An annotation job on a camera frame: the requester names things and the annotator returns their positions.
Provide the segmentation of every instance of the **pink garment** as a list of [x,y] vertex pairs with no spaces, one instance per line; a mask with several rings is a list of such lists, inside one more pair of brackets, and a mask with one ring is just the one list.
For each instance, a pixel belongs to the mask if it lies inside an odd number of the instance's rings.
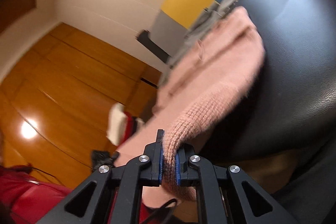
[[173,69],[160,88],[154,117],[118,148],[116,164],[123,165],[155,142],[164,129],[164,183],[146,187],[142,199],[155,208],[173,197],[195,199],[192,187],[177,187],[175,155],[181,143],[205,132],[223,119],[246,96],[263,64],[264,48],[246,10],[238,7],[199,41]]

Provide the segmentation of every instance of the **black leather chair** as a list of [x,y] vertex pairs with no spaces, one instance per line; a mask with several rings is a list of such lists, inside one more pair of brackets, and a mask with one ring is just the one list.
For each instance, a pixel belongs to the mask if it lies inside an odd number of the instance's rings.
[[335,223],[336,0],[237,5],[247,9],[263,38],[265,65],[248,98],[216,126],[201,155],[218,162],[301,149],[289,184],[274,197],[300,223],[322,223],[330,211]]

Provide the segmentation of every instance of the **gray panel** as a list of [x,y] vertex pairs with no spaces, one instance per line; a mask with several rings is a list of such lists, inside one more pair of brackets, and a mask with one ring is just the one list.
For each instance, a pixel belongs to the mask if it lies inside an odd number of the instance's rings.
[[186,28],[160,11],[152,26],[149,38],[170,56],[174,56],[182,46],[186,32]]

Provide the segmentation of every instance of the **pink cloth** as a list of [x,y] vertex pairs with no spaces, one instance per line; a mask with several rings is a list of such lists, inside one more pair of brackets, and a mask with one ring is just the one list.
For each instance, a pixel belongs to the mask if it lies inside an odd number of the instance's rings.
[[146,188],[146,206],[159,207],[173,197],[195,199],[192,187],[177,187],[175,154],[181,143],[195,138],[226,116],[246,96],[263,64],[264,48],[246,10],[238,7],[199,41],[173,69],[160,88],[154,117],[118,148],[123,165],[155,142],[164,129],[164,183]]

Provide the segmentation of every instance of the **leather surface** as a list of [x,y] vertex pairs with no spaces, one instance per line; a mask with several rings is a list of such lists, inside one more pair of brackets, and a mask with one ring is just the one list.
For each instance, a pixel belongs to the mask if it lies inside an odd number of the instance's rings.
[[248,98],[201,155],[213,162],[301,148],[336,122],[336,0],[240,0],[266,60]]

